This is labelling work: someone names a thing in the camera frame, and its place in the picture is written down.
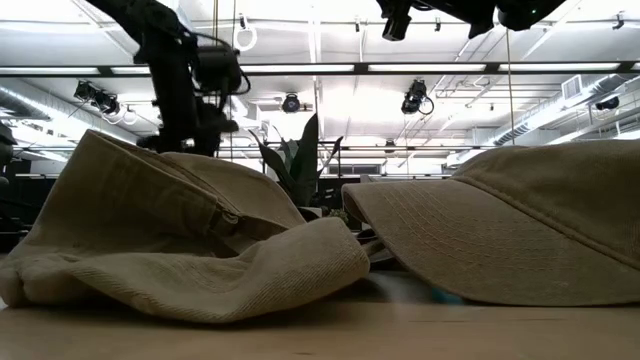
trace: potted plant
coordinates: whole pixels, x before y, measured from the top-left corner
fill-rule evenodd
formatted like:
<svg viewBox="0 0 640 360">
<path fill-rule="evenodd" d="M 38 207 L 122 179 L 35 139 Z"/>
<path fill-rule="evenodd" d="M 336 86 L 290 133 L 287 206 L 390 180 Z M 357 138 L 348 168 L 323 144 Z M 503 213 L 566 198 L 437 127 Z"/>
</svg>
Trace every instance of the potted plant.
<svg viewBox="0 0 640 360">
<path fill-rule="evenodd" d="M 284 161 L 275 150 L 264 145 L 255 133 L 251 132 L 251 134 L 258 142 L 262 159 L 276 173 L 282 188 L 289 195 L 291 201 L 298 209 L 308 207 L 313 194 L 316 192 L 320 174 L 340 149 L 343 137 L 341 136 L 336 140 L 331 154 L 318 170 L 317 114 L 314 114 L 305 125 L 300 140 L 287 142 L 280 137 L 280 147 L 284 152 Z M 308 215 L 305 214 L 305 211 L 301 211 L 301 213 L 303 216 Z"/>
</svg>

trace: cap brim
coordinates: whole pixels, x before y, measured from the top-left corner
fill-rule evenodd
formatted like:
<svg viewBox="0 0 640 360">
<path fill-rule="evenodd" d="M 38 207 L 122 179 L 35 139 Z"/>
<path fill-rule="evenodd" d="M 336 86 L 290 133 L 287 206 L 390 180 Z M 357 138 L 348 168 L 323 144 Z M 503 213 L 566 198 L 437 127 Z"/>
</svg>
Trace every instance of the cap brim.
<svg viewBox="0 0 640 360">
<path fill-rule="evenodd" d="M 640 272 L 455 180 L 345 185 L 347 209 L 429 283 L 501 304 L 640 301 Z"/>
</svg>

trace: robotic arm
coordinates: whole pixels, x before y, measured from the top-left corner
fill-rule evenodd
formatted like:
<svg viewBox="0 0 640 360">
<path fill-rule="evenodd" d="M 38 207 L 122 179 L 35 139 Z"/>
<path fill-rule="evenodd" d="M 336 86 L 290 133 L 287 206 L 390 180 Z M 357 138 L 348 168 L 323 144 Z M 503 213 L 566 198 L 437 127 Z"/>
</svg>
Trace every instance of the robotic arm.
<svg viewBox="0 0 640 360">
<path fill-rule="evenodd" d="M 238 130 L 222 112 L 244 76 L 237 52 L 219 39 L 190 32 L 173 10 L 155 0 L 88 2 L 111 16 L 140 45 L 134 62 L 149 65 L 163 126 L 159 136 L 143 139 L 140 145 L 158 152 L 183 152 L 183 141 L 193 139 L 195 146 L 189 152 L 212 156 L 220 133 Z M 214 44 L 199 47 L 202 36 Z M 212 94 L 219 96 L 217 105 L 202 100 Z"/>
<path fill-rule="evenodd" d="M 148 64 L 160 108 L 163 126 L 160 135 L 143 139 L 139 145 L 158 152 L 188 151 L 212 156 L 220 145 L 222 132 L 238 130 L 222 109 L 229 95 L 240 94 L 242 78 L 237 51 L 226 42 L 186 29 L 170 8 L 156 0 L 87 0 L 111 16 L 139 45 L 136 64 Z M 404 39 L 411 21 L 411 7 L 421 11 L 441 10 L 471 24 L 470 37 L 493 27 L 493 12 L 514 30 L 528 29 L 564 0 L 377 0 L 382 17 L 388 18 L 383 37 Z M 214 41 L 198 46 L 198 37 Z M 205 103 L 203 96 L 218 96 L 217 105 Z M 184 140 L 195 146 L 185 149 Z"/>
<path fill-rule="evenodd" d="M 498 20 L 511 30 L 526 30 L 551 14 L 565 0 L 377 0 L 382 17 L 387 20 L 382 37 L 390 41 L 403 40 L 411 22 L 409 10 L 440 10 L 471 24 L 469 38 L 493 28 L 493 13 L 498 8 Z"/>
</svg>

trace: table surface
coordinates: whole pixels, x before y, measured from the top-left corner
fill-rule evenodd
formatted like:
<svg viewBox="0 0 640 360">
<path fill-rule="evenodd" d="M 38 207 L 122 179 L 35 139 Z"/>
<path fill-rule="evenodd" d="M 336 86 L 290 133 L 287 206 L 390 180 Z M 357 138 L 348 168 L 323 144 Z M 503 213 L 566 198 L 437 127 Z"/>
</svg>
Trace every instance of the table surface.
<svg viewBox="0 0 640 360">
<path fill-rule="evenodd" d="M 640 307 L 447 305 L 402 272 L 226 326 L 122 308 L 4 309 L 1 360 L 638 359 Z"/>
</svg>

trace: air duct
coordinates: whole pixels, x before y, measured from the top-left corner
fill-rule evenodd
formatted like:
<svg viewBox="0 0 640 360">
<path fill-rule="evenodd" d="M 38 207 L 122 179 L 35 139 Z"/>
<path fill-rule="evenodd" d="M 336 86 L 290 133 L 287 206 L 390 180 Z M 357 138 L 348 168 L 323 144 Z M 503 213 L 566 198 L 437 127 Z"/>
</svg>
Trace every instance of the air duct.
<svg viewBox="0 0 640 360">
<path fill-rule="evenodd" d="M 0 91 L 37 109 L 51 120 L 51 126 L 69 139 L 79 140 L 87 129 L 93 129 L 117 139 L 135 144 L 138 136 L 115 125 L 108 124 L 84 109 L 78 109 L 35 86 L 19 79 L 0 79 Z"/>
<path fill-rule="evenodd" d="M 559 119 L 578 105 L 605 100 L 616 89 L 639 77 L 640 75 L 636 74 L 611 74 L 605 77 L 578 75 L 563 84 L 561 93 L 516 119 L 513 131 L 511 124 L 507 124 L 496 130 L 496 135 L 484 145 L 504 145 L 518 136 Z"/>
<path fill-rule="evenodd" d="M 0 86 L 0 110 L 21 119 L 51 120 L 44 112 L 24 101 L 21 96 L 15 96 L 11 90 Z"/>
</svg>

